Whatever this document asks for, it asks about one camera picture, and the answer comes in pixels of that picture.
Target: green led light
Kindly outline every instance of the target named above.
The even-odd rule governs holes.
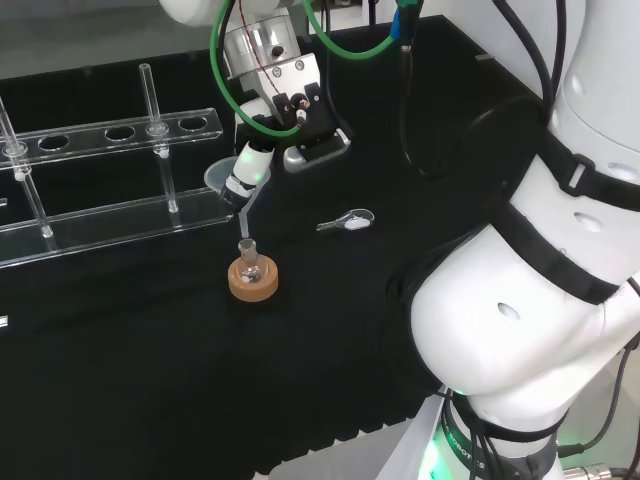
[[[440,452],[434,442],[429,442],[427,448],[424,450],[422,456],[422,463],[420,464],[420,473],[418,474],[418,480],[427,480],[431,477],[431,472],[435,470],[440,460]]]
[[[440,454],[438,441],[435,438],[429,442],[424,451],[420,471],[418,472],[418,480],[453,480],[449,468],[447,468]]]

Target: black strap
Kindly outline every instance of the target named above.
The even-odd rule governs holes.
[[[440,245],[403,267],[387,285],[387,311],[380,330],[380,348],[396,380],[423,396],[434,395],[442,382],[425,364],[411,331],[411,304],[424,281],[460,244],[478,230]]]
[[[639,185],[598,172],[592,160],[571,153],[551,132],[545,135],[539,155],[563,192],[573,197],[585,196],[613,207],[640,212]],[[584,170],[572,187],[571,180],[581,165]]]
[[[556,287],[592,305],[600,305],[618,291],[618,285],[594,277],[569,260],[508,201],[496,199],[487,214],[513,251]]]
[[[565,413],[556,424],[551,425],[549,428],[545,428],[544,430],[539,430],[537,432],[518,432],[516,430],[509,430],[508,428],[501,427],[500,425],[495,425],[482,420],[473,411],[468,398],[464,395],[454,394],[452,402],[467,428],[471,429],[474,424],[479,424],[482,426],[485,436],[514,443],[532,443],[550,437],[558,431],[569,414],[569,411],[567,411],[567,413]]]

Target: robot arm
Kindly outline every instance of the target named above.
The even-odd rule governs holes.
[[[411,307],[413,339],[431,372],[464,394],[477,418],[529,438],[556,428],[640,330],[640,302],[625,283],[640,269],[639,124],[629,108],[640,102],[640,61],[627,55],[638,44],[640,3],[587,0],[586,7],[540,155],[498,206],[504,216],[494,212],[444,260]],[[608,196],[591,187],[593,178]],[[576,288],[582,281],[590,288]],[[447,422],[436,440],[443,445]],[[535,455],[545,465],[520,478],[564,478],[559,461],[544,458],[553,436],[511,439],[496,441],[505,465]],[[443,448],[445,462],[453,478],[467,478],[474,462],[455,448]]]
[[[222,198],[241,209],[251,198],[274,158],[296,173],[343,155],[351,141],[320,88],[313,54],[301,55],[286,8],[301,0],[236,2],[225,32],[224,52],[232,78],[260,98],[242,105],[250,118],[276,130],[298,125],[292,139],[259,135],[236,115],[236,151],[240,152]],[[227,3],[223,0],[161,0],[175,20],[210,25]]]
[[[204,27],[213,24],[213,19],[223,5],[222,0],[160,0],[162,8],[176,22],[190,27]],[[245,0],[245,13],[256,17],[268,17],[280,7],[290,7],[300,0]],[[241,26],[237,10],[236,25]]]

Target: black table surface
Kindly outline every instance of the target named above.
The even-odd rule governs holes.
[[[387,33],[335,38],[357,51]],[[322,67],[316,39],[302,48]],[[0,271],[0,314],[10,319],[0,331],[0,478],[244,480],[416,413],[423,398],[396,383],[379,350],[387,282],[483,222],[483,202],[517,185],[539,127],[533,102],[516,103],[461,143],[478,114],[530,92],[478,61],[484,52],[444,17],[421,21],[415,52],[411,153],[447,173],[425,180],[403,161],[394,49],[360,64],[332,60],[335,103],[357,137],[340,162],[276,171],[253,208],[252,236],[280,272],[268,302],[228,293],[235,220]],[[208,53],[145,61],[162,111],[218,110],[223,139],[176,149],[176,188],[199,188],[233,144]],[[141,116],[138,63],[6,80],[0,95],[17,131]],[[162,192],[148,152],[34,175],[49,214]],[[0,197],[16,188],[0,177]],[[315,232],[353,208],[373,211],[375,224]],[[29,216],[18,206],[0,223]]]

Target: black cable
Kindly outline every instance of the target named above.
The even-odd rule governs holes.
[[[331,38],[331,9],[329,8],[329,0],[322,0],[322,11],[324,11],[324,15],[326,16],[325,26],[326,26],[326,34],[329,38]],[[333,95],[331,94],[331,53],[329,51],[326,52],[327,61],[325,64],[324,72],[322,73],[322,79],[320,84],[322,85],[322,91],[324,92],[325,100],[327,102],[327,106],[329,107],[329,113],[331,114],[331,118],[333,121],[340,127],[343,133],[352,138],[355,133],[353,132],[351,126],[338,114],[338,110],[336,109],[335,103],[333,103]]]
[[[613,395],[611,397],[609,412],[607,413],[607,418],[605,419],[604,425],[602,425],[602,428],[600,429],[598,434],[591,441],[585,444],[576,443],[574,445],[561,445],[560,447],[558,447],[558,456],[560,458],[566,458],[572,455],[584,453],[586,450],[593,448],[600,442],[600,440],[604,438],[607,431],[609,430],[609,427],[611,427],[611,422],[613,421],[613,417],[616,414],[618,399],[620,397],[620,390],[622,388],[622,377],[624,375],[624,369],[627,366],[627,361],[629,360],[630,355],[631,349],[626,349],[624,355],[622,356],[622,360],[620,360],[620,366],[618,367],[618,374],[616,375],[616,383],[613,388]]]
[[[530,96],[518,96],[518,97],[514,97],[514,98],[508,98],[494,106],[492,106],[491,108],[489,108],[487,111],[481,113],[480,115],[478,115],[470,124],[469,126],[465,129],[465,131],[463,132],[462,136],[461,136],[461,140],[459,142],[459,147],[456,149],[455,153],[453,154],[453,160],[456,160],[456,157],[459,155],[460,151],[462,150],[462,146],[465,144],[465,142],[467,141],[467,139],[471,136],[471,133],[478,128],[482,123],[486,122],[488,119],[490,119],[496,112],[500,111],[501,109],[513,104],[513,103],[517,103],[517,102],[521,102],[521,101],[534,101],[536,103],[539,103],[539,107],[540,107],[540,111],[542,113],[542,118],[543,121],[546,123],[548,123],[549,118],[551,117],[551,111],[553,108],[553,103],[555,102],[555,94],[558,91],[558,86],[560,84],[560,78],[562,77],[562,69],[564,67],[564,55],[565,55],[565,50],[566,50],[566,43],[567,43],[567,6],[566,6],[566,0],[556,0],[556,8],[557,8],[557,12],[558,12],[558,33],[557,33],[557,39],[556,39],[556,58],[555,58],[555,62],[553,65],[553,76],[552,79],[548,79],[548,69],[546,66],[546,63],[544,62],[544,58],[542,58],[542,54],[540,54],[540,51],[537,47],[537,45],[535,44],[535,41],[533,40],[533,38],[531,37],[531,35],[529,35],[529,32],[527,31],[526,27],[522,24],[522,22],[520,22],[520,20],[518,19],[517,15],[515,14],[515,12],[513,12],[513,10],[511,10],[511,8],[509,7],[509,5],[506,4],[506,2],[504,0],[494,0],[494,3],[496,4],[496,6],[498,7],[498,9],[501,11],[501,13],[504,11],[506,12],[510,12],[511,15],[508,14],[507,17],[505,17],[508,21],[509,24],[512,25],[512,28],[516,31],[516,34],[518,34],[518,37],[521,39],[521,41],[523,42],[523,44],[525,44],[525,41],[527,42],[527,44],[529,45],[529,47],[527,48],[527,45],[525,45],[525,48],[527,48],[527,52],[529,53],[529,55],[531,56],[531,59],[533,60],[535,66],[536,66],[536,70],[538,71],[538,76],[540,77],[540,84],[542,85],[542,93],[543,93],[543,101],[542,103],[540,103],[537,99],[537,97],[530,97]]]
[[[631,355],[631,350],[625,350],[624,355],[622,355],[622,360],[620,360],[620,366],[618,367],[618,375],[616,376],[616,384],[613,388],[613,396],[611,397],[611,406],[609,407],[609,413],[607,414],[607,418],[604,421],[604,425],[598,432],[598,434],[589,442],[584,444],[584,449],[589,450],[597,445],[600,440],[604,438],[609,427],[611,426],[611,422],[613,421],[613,417],[616,414],[616,409],[618,407],[618,398],[620,397],[620,390],[622,388],[622,377],[624,375],[624,369],[627,366],[627,362],[629,361],[629,356]]]
[[[636,470],[638,469],[638,464],[640,464],[640,426],[638,427],[638,440],[636,441],[636,453],[633,455],[633,460],[631,461],[631,466],[627,471],[627,474],[623,477],[623,480],[631,480],[636,474]]]
[[[369,0],[369,25],[376,23],[376,0]]]
[[[627,280],[627,282],[629,282],[629,285],[631,285],[631,288],[633,288],[633,290],[640,297],[640,285],[638,285],[638,282],[636,282],[635,279],[633,278],[630,278],[629,280]]]
[[[545,124],[549,121],[551,111],[553,109],[553,103],[555,101],[555,94],[553,91],[553,85],[551,83],[551,76],[549,75],[549,69],[544,61],[542,53],[535,40],[524,26],[516,12],[509,6],[506,0],[493,0],[498,11],[502,14],[504,19],[511,25],[511,28],[516,33],[522,45],[527,50],[527,53],[531,57],[534,66],[540,77],[540,83],[542,84],[542,108],[544,112]]]
[[[231,18],[231,11],[233,7],[236,5],[236,0],[230,0],[229,5],[227,6],[227,11],[224,12],[224,18],[222,19],[222,24],[220,25],[220,36],[218,38],[218,50],[216,51],[216,57],[218,59],[218,65],[220,68],[223,68],[224,63],[224,39],[227,35],[227,25],[229,25],[229,18]],[[227,75],[222,75],[222,81],[224,82],[227,90],[229,86],[227,84]]]
[[[478,458],[478,436],[473,426],[469,429],[469,436],[471,437],[471,468],[469,469],[469,480],[476,480],[476,471],[478,469],[476,462]]]
[[[409,165],[417,170],[420,175],[426,175],[427,173],[418,167],[409,154],[409,145],[407,142],[407,103],[411,94],[411,86],[413,85],[413,48],[402,48],[400,50],[400,111],[398,112],[398,128],[400,134],[400,147],[402,148],[402,155]]]
[[[478,437],[480,438],[480,445],[482,445],[482,453],[484,453],[486,466],[489,467],[489,478],[491,478],[491,480],[502,480],[502,476],[499,474],[498,465],[495,463],[496,459],[489,452],[487,438],[484,435],[478,435]]]
[[[556,37],[556,58],[553,62],[553,74],[551,75],[551,85],[553,94],[558,93],[560,78],[564,68],[564,55],[567,48],[567,0],[556,0],[558,34]]]
[[[502,464],[502,458],[498,454],[498,451],[496,450],[496,447],[493,444],[493,441],[491,440],[491,438],[490,437],[486,437],[486,438],[487,438],[487,443],[489,444],[489,447],[491,448],[491,451],[493,452],[493,455],[496,458],[496,462],[498,463],[498,470],[500,471],[500,477],[505,478],[506,474],[504,471],[504,465]]]
[[[613,478],[624,478],[629,473],[628,468],[610,468],[611,476]],[[640,473],[635,472],[631,474],[631,480],[640,480]]]

